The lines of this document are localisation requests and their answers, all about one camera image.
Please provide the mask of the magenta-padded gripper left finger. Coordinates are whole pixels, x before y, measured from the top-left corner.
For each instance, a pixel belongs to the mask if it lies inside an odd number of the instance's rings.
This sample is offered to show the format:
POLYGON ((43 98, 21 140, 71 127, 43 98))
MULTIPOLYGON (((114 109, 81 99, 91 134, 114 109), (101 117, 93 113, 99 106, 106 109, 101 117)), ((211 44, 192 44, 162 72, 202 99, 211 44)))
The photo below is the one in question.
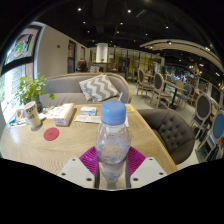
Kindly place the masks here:
POLYGON ((80 157, 72 157, 58 176, 84 188, 98 188, 100 174, 96 149, 91 147, 80 157))

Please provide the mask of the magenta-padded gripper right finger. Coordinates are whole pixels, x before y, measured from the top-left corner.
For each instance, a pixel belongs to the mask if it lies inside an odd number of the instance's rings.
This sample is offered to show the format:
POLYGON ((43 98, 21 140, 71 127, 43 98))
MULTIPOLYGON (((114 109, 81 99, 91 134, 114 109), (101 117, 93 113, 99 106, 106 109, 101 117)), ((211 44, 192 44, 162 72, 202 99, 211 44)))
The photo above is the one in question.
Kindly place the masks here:
POLYGON ((126 157, 126 187, 140 188, 167 175, 154 157, 145 157, 131 147, 126 157))

